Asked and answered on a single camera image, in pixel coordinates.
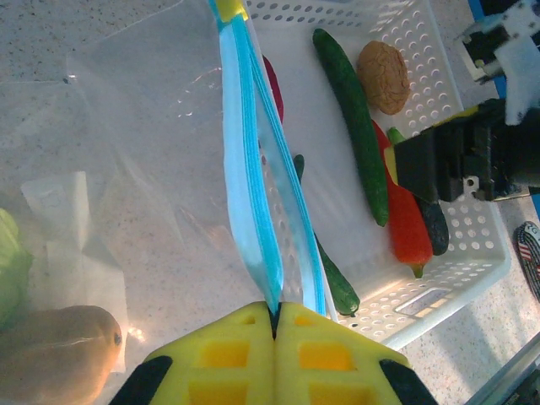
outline green vegetable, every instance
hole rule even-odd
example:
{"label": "green vegetable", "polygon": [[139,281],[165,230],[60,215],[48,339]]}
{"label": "green vegetable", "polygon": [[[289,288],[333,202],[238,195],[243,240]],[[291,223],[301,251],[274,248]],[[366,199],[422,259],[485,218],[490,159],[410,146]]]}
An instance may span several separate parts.
{"label": "green vegetable", "polygon": [[0,327],[26,296],[33,259],[19,241],[14,218],[0,208]]}
{"label": "green vegetable", "polygon": [[[404,141],[405,137],[393,127],[388,130],[388,139],[390,139],[392,145],[395,145]],[[422,198],[414,198],[422,214],[425,227],[428,230],[433,254],[440,256],[448,250],[448,244],[450,243],[450,233],[448,232],[445,215],[438,202],[430,203],[424,201]]]}
{"label": "green vegetable", "polygon": [[347,55],[325,30],[315,30],[313,44],[347,124],[356,167],[371,214],[378,225],[385,226],[388,221],[385,166],[371,125],[364,90]]}
{"label": "green vegetable", "polygon": [[[298,180],[302,181],[302,175],[304,174],[304,156],[297,154],[294,159],[294,168],[296,169],[296,175]],[[327,253],[321,246],[317,235],[315,235],[317,247],[321,254],[322,266],[327,275],[328,285],[330,286],[330,292],[334,300],[337,312],[344,316],[351,316],[354,314],[360,305],[360,299],[354,292],[353,286],[347,281],[347,279],[341,274],[338,266],[328,257]]]}

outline cucumber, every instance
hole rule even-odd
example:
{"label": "cucumber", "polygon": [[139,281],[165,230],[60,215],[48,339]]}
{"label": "cucumber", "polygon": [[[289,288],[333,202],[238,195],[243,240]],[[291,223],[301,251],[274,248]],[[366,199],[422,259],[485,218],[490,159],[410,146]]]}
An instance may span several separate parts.
{"label": "cucumber", "polygon": [[[388,130],[388,139],[392,145],[395,145],[404,141],[405,137],[393,127]],[[445,215],[438,202],[426,202],[416,196],[414,196],[414,199],[422,214],[425,227],[428,230],[433,254],[440,256],[448,250],[448,244],[450,243],[450,233],[448,232]]]}
{"label": "cucumber", "polygon": [[347,124],[371,214],[379,226],[385,226],[388,222],[385,166],[364,90],[342,47],[325,30],[316,29],[312,40]]}
{"label": "cucumber", "polygon": [[[304,174],[304,156],[297,154],[294,159],[294,168],[296,169],[296,175],[298,180],[302,182],[302,175]],[[317,235],[315,240],[317,242],[317,248],[321,255],[322,266],[324,272],[327,275],[328,285],[330,286],[330,292],[337,312],[344,316],[351,316],[354,314],[360,305],[360,299],[354,292],[353,286],[347,281],[347,279],[341,274],[338,266],[328,257],[327,253],[321,246]]]}

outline squash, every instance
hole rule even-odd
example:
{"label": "squash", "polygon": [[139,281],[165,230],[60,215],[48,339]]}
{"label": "squash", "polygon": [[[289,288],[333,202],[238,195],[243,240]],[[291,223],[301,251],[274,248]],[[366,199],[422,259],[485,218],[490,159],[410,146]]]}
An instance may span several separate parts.
{"label": "squash", "polygon": [[91,404],[121,345],[118,323],[100,307],[34,312],[0,334],[0,402]]}

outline red pepper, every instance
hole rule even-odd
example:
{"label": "red pepper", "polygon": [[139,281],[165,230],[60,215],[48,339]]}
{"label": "red pepper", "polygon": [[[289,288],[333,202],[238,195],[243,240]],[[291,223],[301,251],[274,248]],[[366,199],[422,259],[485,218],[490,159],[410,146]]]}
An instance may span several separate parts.
{"label": "red pepper", "polygon": [[[384,150],[390,148],[391,144],[375,121],[373,121],[373,127],[377,134],[381,157],[384,160]],[[413,269],[416,278],[421,278],[424,266],[433,256],[433,249],[419,206],[411,192],[392,181],[388,169],[386,169],[386,186],[388,188],[388,225],[394,254],[399,262],[406,263]]]}
{"label": "red pepper", "polygon": [[281,98],[281,92],[279,91],[278,77],[273,71],[272,64],[266,59],[265,56],[262,57],[264,60],[264,67],[267,69],[268,80],[270,80],[270,87],[272,88],[273,99],[276,102],[276,107],[278,107],[279,120],[284,122],[284,101]]}

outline granite countertop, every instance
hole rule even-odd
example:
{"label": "granite countertop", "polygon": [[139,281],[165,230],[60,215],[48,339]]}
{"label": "granite countertop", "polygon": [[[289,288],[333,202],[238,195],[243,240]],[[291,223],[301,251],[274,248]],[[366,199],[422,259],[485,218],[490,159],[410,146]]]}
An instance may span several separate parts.
{"label": "granite countertop", "polygon": [[[174,3],[176,0],[0,0],[0,82],[60,81],[69,51]],[[431,3],[463,104],[474,105],[496,96],[493,85],[479,86],[469,78],[452,47],[453,39],[473,21],[467,0]],[[502,202],[499,209],[509,244],[517,226],[525,220],[538,222],[530,198]],[[508,276],[402,350],[441,404],[464,403],[540,331],[540,306],[528,290],[513,250],[511,254]],[[142,356],[144,350],[149,349],[142,347]],[[128,359],[128,369],[141,360]]]}

